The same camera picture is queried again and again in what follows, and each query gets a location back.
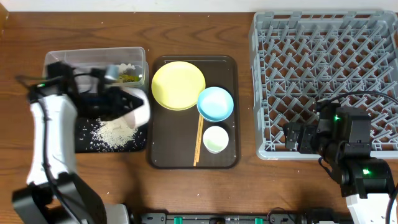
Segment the wooden table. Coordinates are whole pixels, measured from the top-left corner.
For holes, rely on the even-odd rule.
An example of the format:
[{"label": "wooden table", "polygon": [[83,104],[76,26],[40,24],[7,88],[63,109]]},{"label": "wooden table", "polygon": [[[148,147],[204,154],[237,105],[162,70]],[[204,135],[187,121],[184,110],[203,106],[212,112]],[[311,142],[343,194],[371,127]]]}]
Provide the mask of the wooden table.
[{"label": "wooden table", "polygon": [[[348,213],[339,186],[317,161],[256,156],[248,32],[253,13],[16,13],[0,41],[0,222],[20,223],[11,205],[30,169],[33,120],[14,75],[41,76],[51,50],[136,47],[150,66],[161,55],[221,54],[238,64],[241,160],[230,170],[157,170],[146,152],[77,154],[80,177],[104,202],[170,213],[267,213],[331,207]],[[389,161],[398,180],[398,162]]]}]

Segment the white wall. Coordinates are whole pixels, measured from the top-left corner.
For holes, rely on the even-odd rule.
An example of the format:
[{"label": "white wall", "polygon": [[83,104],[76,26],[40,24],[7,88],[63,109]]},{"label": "white wall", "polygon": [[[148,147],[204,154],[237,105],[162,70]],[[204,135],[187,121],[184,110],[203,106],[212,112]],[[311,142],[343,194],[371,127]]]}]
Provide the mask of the white wall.
[{"label": "white wall", "polygon": [[0,0],[8,11],[256,12],[383,9],[398,0]]}]

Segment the green clip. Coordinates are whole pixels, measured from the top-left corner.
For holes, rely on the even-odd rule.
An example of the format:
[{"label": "green clip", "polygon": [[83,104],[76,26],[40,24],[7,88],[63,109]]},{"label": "green clip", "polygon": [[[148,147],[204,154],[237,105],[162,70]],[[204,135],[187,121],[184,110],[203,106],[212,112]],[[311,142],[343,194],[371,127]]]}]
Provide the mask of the green clip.
[{"label": "green clip", "polygon": [[182,224],[182,217],[174,217],[174,224]]},{"label": "green clip", "polygon": [[255,218],[254,219],[254,224],[262,224],[263,223],[263,220],[262,220],[262,218]]}]

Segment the white bowl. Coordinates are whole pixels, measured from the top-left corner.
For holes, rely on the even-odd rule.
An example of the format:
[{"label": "white bowl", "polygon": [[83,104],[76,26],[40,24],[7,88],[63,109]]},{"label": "white bowl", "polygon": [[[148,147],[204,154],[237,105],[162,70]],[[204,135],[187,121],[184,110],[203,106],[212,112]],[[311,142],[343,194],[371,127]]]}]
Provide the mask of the white bowl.
[{"label": "white bowl", "polygon": [[219,153],[226,148],[229,142],[228,133],[219,126],[208,128],[203,134],[203,143],[211,153]]}]

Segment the plastic bin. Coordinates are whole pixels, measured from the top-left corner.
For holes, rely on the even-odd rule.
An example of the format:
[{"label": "plastic bin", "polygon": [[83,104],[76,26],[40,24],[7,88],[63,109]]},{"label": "plastic bin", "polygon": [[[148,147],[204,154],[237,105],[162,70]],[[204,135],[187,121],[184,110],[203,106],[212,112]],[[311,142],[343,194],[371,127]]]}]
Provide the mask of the plastic bin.
[{"label": "plastic bin", "polygon": [[[313,102],[349,91],[398,91],[397,15],[389,11],[258,12],[249,31],[254,126],[261,159],[317,159],[284,147],[283,124],[317,123]],[[395,103],[350,96],[372,117],[372,156],[398,158]]]},{"label": "plastic bin", "polygon": [[[80,49],[61,50],[47,53],[44,60],[43,76],[47,76],[46,65],[64,61],[76,68],[77,73],[89,72],[90,68],[106,67],[122,63],[131,64],[135,67],[134,74],[141,76],[138,82],[115,83],[113,85],[129,88],[140,88],[148,90],[149,71],[146,63],[145,50],[142,47],[120,47],[107,49]],[[80,88],[89,88],[91,83],[88,77],[78,77]]]}]

